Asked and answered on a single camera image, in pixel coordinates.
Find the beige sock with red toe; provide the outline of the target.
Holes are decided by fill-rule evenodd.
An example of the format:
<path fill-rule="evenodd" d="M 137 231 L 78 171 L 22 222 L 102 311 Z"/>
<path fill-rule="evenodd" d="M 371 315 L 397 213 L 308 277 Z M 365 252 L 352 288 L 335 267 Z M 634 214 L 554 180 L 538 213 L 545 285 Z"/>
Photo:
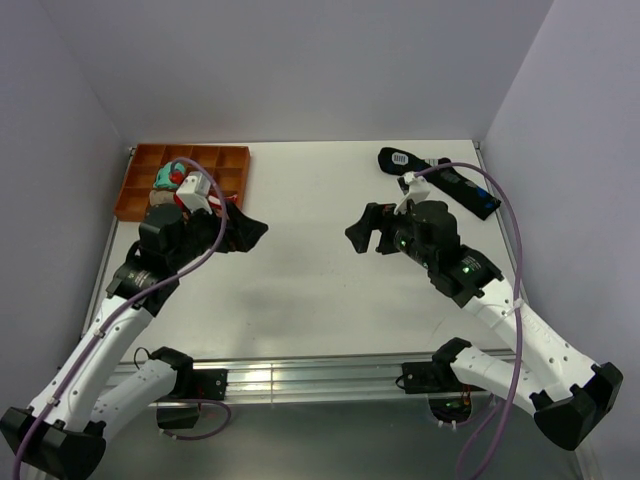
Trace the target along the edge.
<path fill-rule="evenodd" d="M 168 190 L 151 190 L 149 192 L 149 206 L 155 207 L 165 204 L 175 204 L 175 194 Z"/>

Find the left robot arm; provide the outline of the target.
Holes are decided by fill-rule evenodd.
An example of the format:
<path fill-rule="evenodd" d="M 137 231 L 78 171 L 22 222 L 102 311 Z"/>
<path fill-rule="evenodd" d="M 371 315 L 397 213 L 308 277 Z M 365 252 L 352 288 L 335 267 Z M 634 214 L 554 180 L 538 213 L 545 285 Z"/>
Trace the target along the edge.
<path fill-rule="evenodd" d="M 29 465 L 56 479 L 87 479 L 108 443 L 149 404 L 202 404 L 191 395 L 193 359 L 169 347 L 151 353 L 118 386 L 108 389 L 106 383 L 181 277 L 215 253 L 250 251 L 267 230 L 232 202 L 219 213 L 184 213 L 175 204 L 151 208 L 70 357 L 27 407 L 3 414 L 1 433 L 15 455 L 13 478 Z"/>

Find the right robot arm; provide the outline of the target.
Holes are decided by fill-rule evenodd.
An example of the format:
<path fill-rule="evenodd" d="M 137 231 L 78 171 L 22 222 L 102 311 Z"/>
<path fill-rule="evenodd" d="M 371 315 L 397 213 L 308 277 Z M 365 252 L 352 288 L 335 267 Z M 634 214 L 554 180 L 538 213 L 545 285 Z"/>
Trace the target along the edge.
<path fill-rule="evenodd" d="M 411 201 L 404 211 L 369 203 L 345 235 L 362 254 L 375 231 L 381 234 L 378 253 L 408 256 L 426 270 L 437 291 L 521 355 L 516 366 L 454 338 L 433 356 L 435 383 L 446 390 L 467 384 L 512 399 L 553 444 L 576 450 L 612 410 L 622 372 L 578 351 L 514 294 L 497 266 L 462 244 L 457 220 L 444 202 Z"/>

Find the rolled red white striped sock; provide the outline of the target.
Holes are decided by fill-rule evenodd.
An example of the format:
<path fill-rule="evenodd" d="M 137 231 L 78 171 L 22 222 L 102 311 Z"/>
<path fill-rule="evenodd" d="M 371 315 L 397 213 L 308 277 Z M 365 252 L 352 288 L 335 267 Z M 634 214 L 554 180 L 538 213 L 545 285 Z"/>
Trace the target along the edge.
<path fill-rule="evenodd" d="M 234 194 L 234 195 L 231 195 L 231 196 L 225 196 L 224 200 L 221 200 L 220 198 L 218 198 L 215 195 L 209 195 L 207 197 L 207 201 L 208 201 L 210 207 L 213 208 L 213 209 L 216 209 L 216 210 L 221 210 L 223 203 L 236 204 L 237 200 L 238 200 L 238 195 L 237 194 Z"/>

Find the orange compartment tray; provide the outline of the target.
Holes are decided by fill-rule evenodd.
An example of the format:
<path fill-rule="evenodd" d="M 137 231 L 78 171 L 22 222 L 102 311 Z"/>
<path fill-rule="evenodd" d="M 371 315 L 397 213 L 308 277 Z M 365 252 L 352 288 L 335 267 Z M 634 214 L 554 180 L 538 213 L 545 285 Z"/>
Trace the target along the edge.
<path fill-rule="evenodd" d="M 149 192 L 157 171 L 179 157 L 199 163 L 214 177 L 225 196 L 238 195 L 236 205 L 243 205 L 250 166 L 250 151 L 246 146 L 139 144 L 134 149 L 125 179 L 114 207 L 120 221 L 140 222 L 149 206 Z M 193 168 L 179 164 L 171 174 L 175 183 L 184 180 Z"/>

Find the rolled teal sock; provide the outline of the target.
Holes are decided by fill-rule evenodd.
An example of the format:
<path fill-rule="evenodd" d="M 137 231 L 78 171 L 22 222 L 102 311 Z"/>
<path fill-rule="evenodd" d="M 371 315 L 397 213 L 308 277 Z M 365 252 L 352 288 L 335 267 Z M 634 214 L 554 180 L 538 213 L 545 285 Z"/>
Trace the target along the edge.
<path fill-rule="evenodd" d="M 178 184 L 171 180 L 171 163 L 163 165 L 156 173 L 153 189 L 156 190 L 176 190 Z"/>

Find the black blue patterned sock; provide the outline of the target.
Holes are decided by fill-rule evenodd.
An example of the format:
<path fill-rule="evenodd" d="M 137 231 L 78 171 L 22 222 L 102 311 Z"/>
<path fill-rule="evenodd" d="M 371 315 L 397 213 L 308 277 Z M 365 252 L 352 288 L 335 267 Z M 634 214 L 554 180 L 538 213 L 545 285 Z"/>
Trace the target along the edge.
<path fill-rule="evenodd" d="M 422 159 L 410 152 L 393 147 L 384 147 L 378 154 L 378 164 L 381 171 L 396 176 L 397 183 L 404 194 L 409 191 L 409 187 L 403 179 L 406 173 L 419 172 L 450 162 L 451 160 L 446 157 Z M 426 181 L 449 195 L 481 220 L 486 220 L 501 206 L 499 199 L 491 195 L 485 188 L 458 173 L 453 167 L 429 173 L 426 176 Z"/>

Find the aluminium rail frame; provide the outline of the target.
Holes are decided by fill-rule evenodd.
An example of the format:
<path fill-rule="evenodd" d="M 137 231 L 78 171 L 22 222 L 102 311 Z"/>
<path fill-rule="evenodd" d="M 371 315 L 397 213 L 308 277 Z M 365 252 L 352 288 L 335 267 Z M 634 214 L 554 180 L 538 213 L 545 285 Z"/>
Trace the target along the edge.
<path fill-rule="evenodd" d="M 268 232 L 251 253 L 215 254 L 185 276 L 139 336 L 191 351 L 196 369 L 228 367 L 228 395 L 240 403 L 387 398 L 401 359 L 423 360 L 456 337 L 520 366 L 520 353 L 406 256 L 358 254 L 348 242 L 345 228 L 366 203 L 400 198 L 377 165 L 380 149 L 378 141 L 251 144 L 244 206 Z M 452 211 L 464 242 L 513 288 L 498 222 Z M 123 359 L 134 343 L 108 389 L 132 375 Z"/>

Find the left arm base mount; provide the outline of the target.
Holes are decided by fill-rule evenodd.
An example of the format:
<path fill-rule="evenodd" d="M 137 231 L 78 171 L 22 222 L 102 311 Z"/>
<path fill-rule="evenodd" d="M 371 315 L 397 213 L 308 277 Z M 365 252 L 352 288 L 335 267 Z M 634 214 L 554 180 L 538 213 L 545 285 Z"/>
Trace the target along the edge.
<path fill-rule="evenodd" d="M 196 369 L 184 386 L 156 402 L 156 425 L 177 439 L 204 439 L 221 433 L 231 422 L 224 402 L 228 385 L 226 369 Z"/>

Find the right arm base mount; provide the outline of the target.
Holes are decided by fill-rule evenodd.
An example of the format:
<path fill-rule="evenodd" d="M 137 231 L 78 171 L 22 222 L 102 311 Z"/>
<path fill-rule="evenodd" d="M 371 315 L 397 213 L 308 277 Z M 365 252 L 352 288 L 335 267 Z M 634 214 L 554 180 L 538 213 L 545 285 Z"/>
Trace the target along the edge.
<path fill-rule="evenodd" d="M 480 391 L 479 387 L 461 383 L 447 365 L 433 361 L 403 363 L 395 383 L 407 395 L 427 395 L 434 417 L 449 423 L 471 417 L 472 393 Z"/>

